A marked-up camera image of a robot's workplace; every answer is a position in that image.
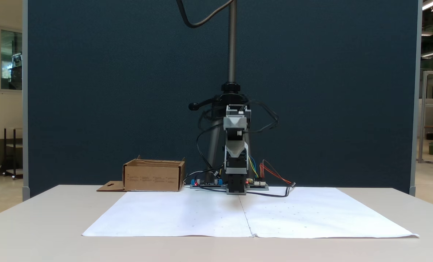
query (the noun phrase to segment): blue wire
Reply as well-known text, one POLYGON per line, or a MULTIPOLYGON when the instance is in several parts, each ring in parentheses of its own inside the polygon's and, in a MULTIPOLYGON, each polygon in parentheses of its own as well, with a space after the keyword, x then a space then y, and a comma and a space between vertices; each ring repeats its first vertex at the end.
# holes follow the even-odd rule
POLYGON ((253 166, 255 172, 257 173, 257 167, 255 166, 255 159, 251 155, 249 155, 249 157, 250 157, 250 159, 252 159, 252 166, 253 166))

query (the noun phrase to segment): tripod stand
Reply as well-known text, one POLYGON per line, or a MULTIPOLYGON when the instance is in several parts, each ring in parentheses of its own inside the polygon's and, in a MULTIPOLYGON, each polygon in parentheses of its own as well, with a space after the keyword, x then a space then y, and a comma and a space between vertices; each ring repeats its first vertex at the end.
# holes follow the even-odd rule
MULTIPOLYGON (((180 13, 183 17, 184 23, 190 28, 197 28, 203 25, 205 22, 210 20, 213 15, 223 10, 225 7, 229 7, 229 19, 228 19, 228 80, 221 86, 222 95, 216 95, 213 98, 207 99, 201 103, 190 103, 189 109, 197 111, 201 107, 211 104, 211 126, 214 127, 210 130, 210 145, 208 148, 207 164, 209 168, 215 167, 217 155, 219 152, 219 140, 222 135, 223 117, 226 116, 226 106, 230 104, 245 104, 248 102, 246 96, 239 94, 241 86, 235 81, 235 63, 236 63, 236 23, 237 23, 237 0, 230 0, 225 5, 215 10, 209 17, 202 20, 199 23, 191 24, 186 16, 184 6, 181 0, 176 0, 180 13)), ((244 134, 244 141, 248 145, 248 154, 250 155, 250 138, 246 132, 244 134)), ((254 178, 255 175, 251 169, 249 169, 247 178, 254 178)), ((213 183, 214 175, 212 172, 205 174, 205 184, 213 183)))

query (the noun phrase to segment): cardboard flap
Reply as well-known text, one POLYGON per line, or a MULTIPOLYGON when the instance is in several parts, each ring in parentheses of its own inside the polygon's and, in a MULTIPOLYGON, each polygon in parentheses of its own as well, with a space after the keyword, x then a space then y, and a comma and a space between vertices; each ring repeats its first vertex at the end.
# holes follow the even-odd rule
POLYGON ((97 189, 97 192, 124 191, 123 181, 110 181, 97 189))

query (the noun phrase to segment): white table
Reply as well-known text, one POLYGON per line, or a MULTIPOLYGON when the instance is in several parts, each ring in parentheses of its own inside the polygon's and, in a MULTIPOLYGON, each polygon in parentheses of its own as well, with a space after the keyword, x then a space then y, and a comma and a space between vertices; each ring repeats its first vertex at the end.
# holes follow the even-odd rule
POLYGON ((433 205, 394 189, 340 188, 420 239, 82 237, 125 194, 98 187, 57 186, 0 213, 0 261, 433 261, 433 205))

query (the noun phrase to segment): yellow wire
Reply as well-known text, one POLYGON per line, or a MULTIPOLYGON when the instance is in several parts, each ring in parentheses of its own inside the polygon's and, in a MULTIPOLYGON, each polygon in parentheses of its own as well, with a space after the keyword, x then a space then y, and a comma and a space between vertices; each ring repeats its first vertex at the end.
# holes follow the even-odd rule
POLYGON ((253 166, 253 163, 252 163, 252 159, 250 159, 250 157, 249 157, 249 161, 250 161, 250 167, 252 168, 252 170, 253 170, 254 173, 255 173, 255 177, 258 178, 258 174, 257 174, 257 172, 256 172, 255 169, 254 169, 254 166, 253 166))

